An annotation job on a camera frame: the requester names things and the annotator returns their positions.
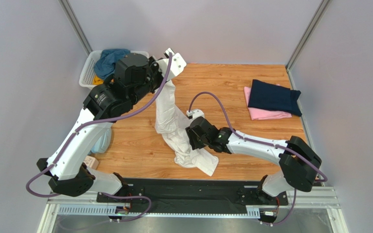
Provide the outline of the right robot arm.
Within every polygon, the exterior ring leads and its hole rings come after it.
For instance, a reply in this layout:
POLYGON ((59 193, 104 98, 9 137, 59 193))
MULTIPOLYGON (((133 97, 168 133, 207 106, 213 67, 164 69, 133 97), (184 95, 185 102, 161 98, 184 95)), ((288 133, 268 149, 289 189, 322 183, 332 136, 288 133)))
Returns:
POLYGON ((289 140, 256 137, 229 127, 218 129, 202 116, 186 127, 186 133, 193 150, 209 147, 218 153, 248 155, 279 166, 280 171, 266 175, 259 187, 270 197, 291 189, 310 192, 317 182, 322 160, 297 136, 289 140))

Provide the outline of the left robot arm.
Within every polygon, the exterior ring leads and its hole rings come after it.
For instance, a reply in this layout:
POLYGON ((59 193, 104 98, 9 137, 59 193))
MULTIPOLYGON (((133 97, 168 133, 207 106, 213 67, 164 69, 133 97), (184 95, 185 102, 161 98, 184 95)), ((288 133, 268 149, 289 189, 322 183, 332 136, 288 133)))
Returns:
POLYGON ((84 159, 116 121, 135 114, 133 107, 143 97, 149 93, 158 96, 170 79, 172 59, 172 52, 163 59, 127 53, 113 63, 103 83, 93 87, 84 100, 68 138, 51 157, 37 161, 40 174, 50 178, 53 196, 115 194, 123 187, 117 173, 100 172, 87 166, 84 159))

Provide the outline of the white t-shirt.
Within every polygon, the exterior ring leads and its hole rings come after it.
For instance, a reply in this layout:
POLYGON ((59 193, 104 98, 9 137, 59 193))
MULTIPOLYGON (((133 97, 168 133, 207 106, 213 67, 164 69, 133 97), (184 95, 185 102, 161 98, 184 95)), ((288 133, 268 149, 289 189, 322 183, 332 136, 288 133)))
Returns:
POLYGON ((168 81, 155 100, 155 130, 174 151, 175 164, 184 168, 198 168, 211 177, 219 159, 205 149, 192 149, 186 133, 191 120, 176 106, 175 89, 172 81, 168 81))

